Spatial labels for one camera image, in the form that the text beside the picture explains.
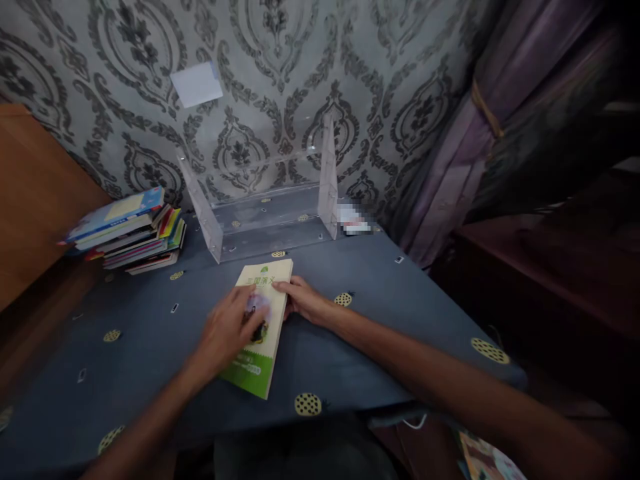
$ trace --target stack of books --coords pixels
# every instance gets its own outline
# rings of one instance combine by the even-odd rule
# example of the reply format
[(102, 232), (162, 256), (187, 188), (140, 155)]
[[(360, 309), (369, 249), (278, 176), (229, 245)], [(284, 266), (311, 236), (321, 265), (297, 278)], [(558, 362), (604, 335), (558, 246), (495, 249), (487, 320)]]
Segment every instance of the stack of books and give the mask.
[(118, 200), (84, 216), (62, 244), (74, 243), (86, 260), (132, 275), (174, 264), (185, 240), (181, 209), (164, 202), (164, 189)]

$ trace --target clear plastic stand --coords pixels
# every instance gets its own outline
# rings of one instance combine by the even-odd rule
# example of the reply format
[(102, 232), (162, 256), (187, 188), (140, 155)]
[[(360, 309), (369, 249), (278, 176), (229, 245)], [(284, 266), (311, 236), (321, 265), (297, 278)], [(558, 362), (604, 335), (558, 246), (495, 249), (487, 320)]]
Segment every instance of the clear plastic stand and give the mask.
[[(238, 139), (243, 148), (242, 138)], [(210, 203), (198, 182), (182, 148), (177, 159), (191, 196), (200, 230), (216, 262), (237, 260), (268, 252), (335, 240), (338, 233), (337, 176), (333, 119), (323, 118), (320, 171), (310, 180), (289, 187), (272, 188), (224, 203)], [(306, 151), (283, 157), (267, 158), (258, 164), (238, 166), (243, 174), (256, 168), (277, 168), (278, 163), (310, 163), (320, 148), (311, 145)]]

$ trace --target curtain tie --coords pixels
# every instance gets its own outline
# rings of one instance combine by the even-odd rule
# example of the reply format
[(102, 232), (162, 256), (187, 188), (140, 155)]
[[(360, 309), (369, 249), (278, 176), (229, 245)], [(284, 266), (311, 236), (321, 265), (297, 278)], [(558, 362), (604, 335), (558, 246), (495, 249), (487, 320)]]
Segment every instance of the curtain tie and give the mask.
[(491, 110), (489, 110), (489, 107), (482, 98), (482, 95), (480, 95), (480, 89), (478, 88), (478, 83), (475, 80), (475, 76), (473, 77), (473, 83), (471, 84), (471, 101), (478, 108), (478, 110), (482, 112), (482, 114), (489, 122), (491, 130), (493, 131), (493, 136), (495, 138), (504, 137), (505, 132), (504, 130), (502, 130), (502, 128), (500, 128), (500, 122), (495, 117), (495, 115), (492, 114)]

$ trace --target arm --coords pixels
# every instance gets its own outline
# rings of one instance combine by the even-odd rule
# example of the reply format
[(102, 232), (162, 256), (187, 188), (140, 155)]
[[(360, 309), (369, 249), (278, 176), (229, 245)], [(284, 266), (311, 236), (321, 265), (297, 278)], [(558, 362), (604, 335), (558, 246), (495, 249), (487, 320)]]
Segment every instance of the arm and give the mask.
[(274, 288), (288, 311), (327, 328), (368, 355), (416, 397), (450, 413), (512, 458), (530, 479), (602, 479), (613, 459), (562, 416), (492, 376), (429, 345), (330, 302), (302, 278)]
[(261, 324), (267, 308), (258, 310), (245, 325), (242, 317), (252, 287), (236, 287), (207, 317), (195, 352), (136, 420), (133, 426), (94, 462), (82, 480), (134, 477), (166, 440), (189, 401), (236, 357)]

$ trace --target hand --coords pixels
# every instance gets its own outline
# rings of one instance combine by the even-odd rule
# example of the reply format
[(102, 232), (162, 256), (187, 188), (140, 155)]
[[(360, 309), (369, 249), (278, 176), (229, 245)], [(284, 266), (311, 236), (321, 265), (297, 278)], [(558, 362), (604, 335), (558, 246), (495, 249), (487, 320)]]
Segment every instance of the hand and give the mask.
[(343, 308), (324, 298), (297, 275), (291, 277), (291, 283), (273, 282), (272, 286), (279, 292), (289, 295), (285, 318), (290, 313), (296, 312), (315, 325), (326, 326), (336, 312)]
[(200, 343), (183, 367), (196, 391), (229, 366), (265, 319), (269, 307), (262, 307), (243, 323), (247, 300), (254, 290), (255, 285), (234, 287), (207, 316)]

